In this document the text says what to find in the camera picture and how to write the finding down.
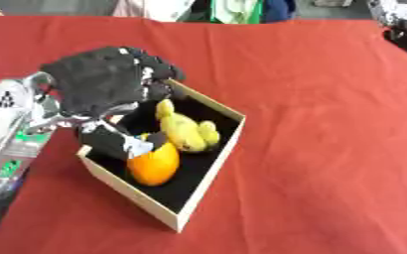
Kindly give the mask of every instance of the black fingertip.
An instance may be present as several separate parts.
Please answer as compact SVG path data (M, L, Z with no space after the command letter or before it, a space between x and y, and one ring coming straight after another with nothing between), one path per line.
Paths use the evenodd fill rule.
M153 151L156 151L167 143L167 136L163 132L157 132L149 135L146 141L153 143Z

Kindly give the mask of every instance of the white fabric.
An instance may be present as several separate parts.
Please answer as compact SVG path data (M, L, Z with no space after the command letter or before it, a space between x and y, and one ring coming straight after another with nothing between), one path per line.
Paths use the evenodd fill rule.
M195 0L119 0L115 17L144 17L174 22L190 9Z

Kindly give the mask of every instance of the cardboard box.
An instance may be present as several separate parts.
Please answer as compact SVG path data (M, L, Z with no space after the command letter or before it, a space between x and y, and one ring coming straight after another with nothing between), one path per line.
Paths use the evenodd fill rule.
M221 135L218 147L198 154L181 153L181 165L176 174L158 187L139 185L126 170L125 162L102 155L89 146L82 146L77 155L96 178L181 232L237 143L245 116L173 80L169 82L189 96L174 101L177 112L197 121L215 122ZM154 112L154 103L144 103L134 114L116 116L112 121L119 122L132 134L156 132L159 123Z

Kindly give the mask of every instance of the red table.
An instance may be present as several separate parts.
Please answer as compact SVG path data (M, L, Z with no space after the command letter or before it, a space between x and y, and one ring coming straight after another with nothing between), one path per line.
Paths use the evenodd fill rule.
M370 21L0 17L0 78L128 45L247 115L182 234L94 179L59 130L0 225L0 254L407 254L407 54L380 32Z

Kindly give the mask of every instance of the black glove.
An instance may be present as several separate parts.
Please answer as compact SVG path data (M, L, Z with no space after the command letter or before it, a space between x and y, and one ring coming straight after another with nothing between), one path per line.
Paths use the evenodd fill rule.
M142 75L147 67L152 70L152 81L184 78L175 66L133 48L107 47L85 52L44 64L41 70L56 81L62 115L98 118L110 108L147 99L147 88L163 89L143 85Z

